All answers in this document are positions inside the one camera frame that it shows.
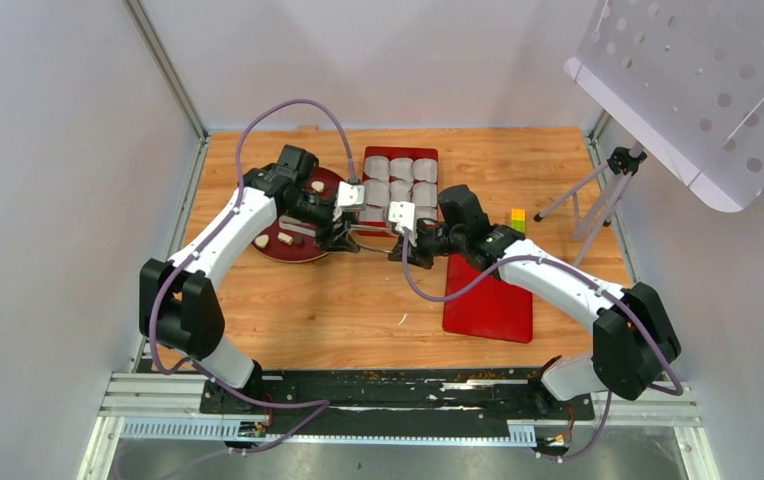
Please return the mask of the wooden metal food tongs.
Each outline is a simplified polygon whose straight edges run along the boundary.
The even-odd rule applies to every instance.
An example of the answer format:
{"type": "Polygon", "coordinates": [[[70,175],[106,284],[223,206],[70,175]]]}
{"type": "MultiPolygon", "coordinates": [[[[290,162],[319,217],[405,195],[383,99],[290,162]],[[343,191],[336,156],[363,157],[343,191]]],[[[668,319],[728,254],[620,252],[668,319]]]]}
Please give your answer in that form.
{"type": "Polygon", "coordinates": [[[326,230],[303,222],[291,222],[290,219],[285,218],[281,219],[277,225],[279,233],[286,233],[293,237],[293,243],[289,246],[291,251],[308,250],[310,257],[359,252],[389,253],[396,240],[396,237],[388,231],[358,223],[344,224],[326,230]],[[304,243],[296,245],[295,237],[302,238],[304,243]]]}

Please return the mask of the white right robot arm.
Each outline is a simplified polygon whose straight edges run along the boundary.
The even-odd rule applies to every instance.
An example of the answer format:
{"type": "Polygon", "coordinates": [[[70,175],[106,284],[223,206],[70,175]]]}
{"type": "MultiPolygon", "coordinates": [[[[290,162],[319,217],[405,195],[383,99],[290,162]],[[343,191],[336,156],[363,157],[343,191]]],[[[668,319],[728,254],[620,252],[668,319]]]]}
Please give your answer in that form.
{"type": "Polygon", "coordinates": [[[478,275],[460,290],[438,297],[446,303],[493,277],[547,301],[592,335],[590,352],[549,361],[529,390],[529,403],[542,417],[554,417],[570,399],[610,392],[635,400],[647,389],[680,396],[684,389],[672,364],[681,353],[658,292],[638,282],[631,287],[602,280],[562,261],[509,226],[481,230],[463,225],[419,222],[404,230],[389,255],[402,268],[429,269],[435,258],[459,255],[478,275]]]}

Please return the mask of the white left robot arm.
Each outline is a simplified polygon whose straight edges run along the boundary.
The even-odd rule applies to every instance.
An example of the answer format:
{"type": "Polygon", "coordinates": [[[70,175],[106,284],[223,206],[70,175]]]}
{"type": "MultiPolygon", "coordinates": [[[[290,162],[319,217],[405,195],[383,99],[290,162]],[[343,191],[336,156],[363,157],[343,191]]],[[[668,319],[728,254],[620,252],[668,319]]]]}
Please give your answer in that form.
{"type": "Polygon", "coordinates": [[[264,386],[259,364],[225,333],[219,286],[238,257],[282,216],[313,226],[324,251],[358,250],[349,224],[364,206],[361,186],[341,181],[332,197],[311,191],[315,162],[283,162],[243,175],[230,200],[189,244],[166,260],[150,259],[140,270],[139,330],[150,345],[180,352],[227,385],[226,400],[241,413],[256,411],[264,386]]]}

